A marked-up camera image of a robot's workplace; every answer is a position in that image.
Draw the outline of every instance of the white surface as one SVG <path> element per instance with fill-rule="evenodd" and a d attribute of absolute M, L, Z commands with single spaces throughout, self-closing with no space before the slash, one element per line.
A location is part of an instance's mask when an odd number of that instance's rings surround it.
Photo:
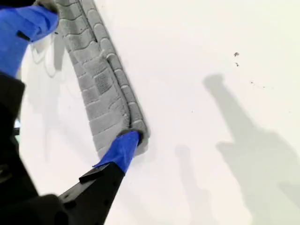
<path fill-rule="evenodd" d="M 97 6 L 151 131 L 106 224 L 299 224 L 299 1 Z M 45 52 L 22 66 L 21 156 L 41 194 L 60 194 L 98 159 L 71 62 L 49 78 Z M 213 98 L 215 74 L 232 95 Z"/>

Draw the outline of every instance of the gray towel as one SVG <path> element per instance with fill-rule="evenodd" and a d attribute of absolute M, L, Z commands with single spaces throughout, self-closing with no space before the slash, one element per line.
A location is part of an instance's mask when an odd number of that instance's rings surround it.
<path fill-rule="evenodd" d="M 93 0 L 55 0 L 59 29 L 73 63 L 94 144 L 101 157 L 116 135 L 147 128 Z"/>

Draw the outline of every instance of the blue tape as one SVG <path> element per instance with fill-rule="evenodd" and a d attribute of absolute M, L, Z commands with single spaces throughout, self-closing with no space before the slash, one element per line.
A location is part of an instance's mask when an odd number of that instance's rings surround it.
<path fill-rule="evenodd" d="M 58 15 L 41 6 L 0 6 L 0 71 L 15 77 L 29 42 L 52 33 Z M 29 40 L 17 36 L 18 31 Z"/>
<path fill-rule="evenodd" d="M 115 162 L 126 173 L 137 148 L 139 136 L 137 131 L 129 131 L 124 135 L 116 137 L 101 161 L 93 167 Z"/>

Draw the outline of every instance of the textured towel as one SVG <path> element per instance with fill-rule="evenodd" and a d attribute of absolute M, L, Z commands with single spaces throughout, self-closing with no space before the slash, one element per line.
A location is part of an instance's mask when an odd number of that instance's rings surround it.
<path fill-rule="evenodd" d="M 75 68 L 94 144 L 101 157 L 117 134 L 147 128 L 93 0 L 56 0 L 61 30 Z"/>

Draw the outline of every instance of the white table surface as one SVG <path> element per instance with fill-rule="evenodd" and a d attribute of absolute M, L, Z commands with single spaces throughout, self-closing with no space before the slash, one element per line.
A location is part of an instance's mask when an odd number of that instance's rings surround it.
<path fill-rule="evenodd" d="M 106 224 L 300 224 L 300 2 L 96 4 L 151 132 Z M 39 193 L 59 195 L 98 158 L 51 38 L 22 64 L 20 154 Z"/>

